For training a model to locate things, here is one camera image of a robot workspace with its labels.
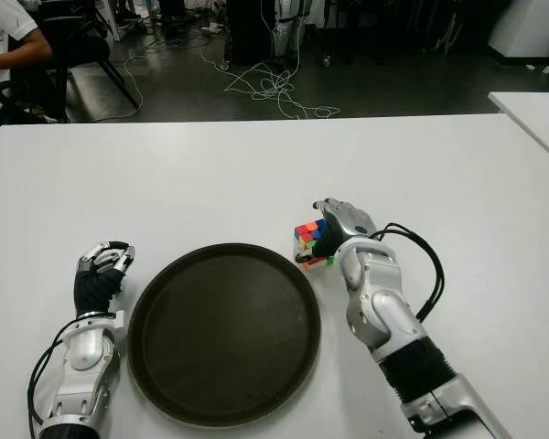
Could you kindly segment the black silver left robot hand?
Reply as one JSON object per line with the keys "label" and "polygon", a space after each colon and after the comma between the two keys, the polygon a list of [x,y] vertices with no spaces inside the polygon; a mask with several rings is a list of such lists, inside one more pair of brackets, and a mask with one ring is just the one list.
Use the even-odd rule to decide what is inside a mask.
{"label": "black silver left robot hand", "polygon": [[76,317],[107,313],[135,259],[135,247],[123,241],[101,241],[78,260],[73,299]]}

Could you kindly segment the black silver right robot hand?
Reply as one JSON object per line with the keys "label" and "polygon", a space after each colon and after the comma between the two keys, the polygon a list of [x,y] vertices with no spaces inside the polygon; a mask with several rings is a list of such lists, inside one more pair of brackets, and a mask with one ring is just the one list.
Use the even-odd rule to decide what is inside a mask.
{"label": "black silver right robot hand", "polygon": [[316,244],[296,254],[298,263],[333,256],[340,245],[354,237],[369,237],[378,229],[370,215],[347,201],[325,198],[313,203],[326,221],[326,228]]}

